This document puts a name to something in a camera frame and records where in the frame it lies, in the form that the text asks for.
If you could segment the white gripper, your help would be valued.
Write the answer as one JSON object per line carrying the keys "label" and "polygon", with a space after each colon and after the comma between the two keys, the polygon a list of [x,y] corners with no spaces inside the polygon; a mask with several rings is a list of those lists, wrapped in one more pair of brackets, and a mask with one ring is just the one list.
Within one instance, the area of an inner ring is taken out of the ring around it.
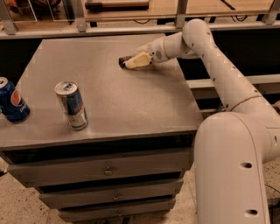
{"label": "white gripper", "polygon": [[128,69],[146,67],[151,63],[151,58],[156,63],[167,61],[169,58],[165,53],[165,37],[157,38],[154,41],[141,45],[136,49],[136,55],[124,61]]}

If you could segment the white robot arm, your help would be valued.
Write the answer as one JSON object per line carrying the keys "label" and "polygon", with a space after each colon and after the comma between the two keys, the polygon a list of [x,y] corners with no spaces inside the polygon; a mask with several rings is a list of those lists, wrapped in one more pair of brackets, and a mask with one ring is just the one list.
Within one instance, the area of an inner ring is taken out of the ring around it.
{"label": "white robot arm", "polygon": [[119,60],[133,69],[199,58],[224,111],[210,115],[194,143],[199,224],[270,224],[263,163],[280,154],[280,115],[215,44],[208,24],[187,22]]}

